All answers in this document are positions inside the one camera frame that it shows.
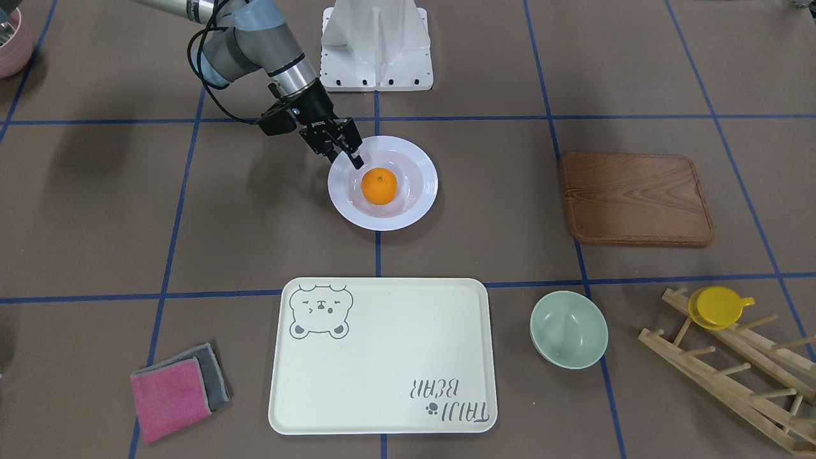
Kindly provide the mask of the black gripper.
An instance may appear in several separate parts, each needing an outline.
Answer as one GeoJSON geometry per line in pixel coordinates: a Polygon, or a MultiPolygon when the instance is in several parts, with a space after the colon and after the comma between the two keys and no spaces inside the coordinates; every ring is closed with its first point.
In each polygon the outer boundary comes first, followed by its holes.
{"type": "Polygon", "coordinates": [[[331,163],[345,153],[355,170],[365,165],[354,119],[335,115],[334,104],[321,82],[313,82],[295,95],[280,97],[260,116],[258,125],[267,136],[298,130],[309,148],[331,163]]]}

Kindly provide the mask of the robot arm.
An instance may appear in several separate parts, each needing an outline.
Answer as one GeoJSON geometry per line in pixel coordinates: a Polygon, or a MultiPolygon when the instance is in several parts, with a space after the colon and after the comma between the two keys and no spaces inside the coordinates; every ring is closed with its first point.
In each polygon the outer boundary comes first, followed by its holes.
{"type": "Polygon", "coordinates": [[[275,103],[259,119],[243,123],[267,136],[297,131],[315,154],[329,161],[346,154],[362,168],[355,121],[335,115],[317,70],[274,1],[146,1],[145,6],[200,24],[187,44],[187,61],[209,95],[256,71],[266,73],[275,103]]]}

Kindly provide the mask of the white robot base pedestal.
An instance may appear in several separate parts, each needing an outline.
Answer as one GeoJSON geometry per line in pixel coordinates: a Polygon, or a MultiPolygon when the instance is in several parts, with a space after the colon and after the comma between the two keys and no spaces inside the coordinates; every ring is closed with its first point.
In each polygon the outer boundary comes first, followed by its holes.
{"type": "Polygon", "coordinates": [[[327,91],[429,91],[428,13],[414,1],[337,1],[323,10],[319,78],[327,91]]]}

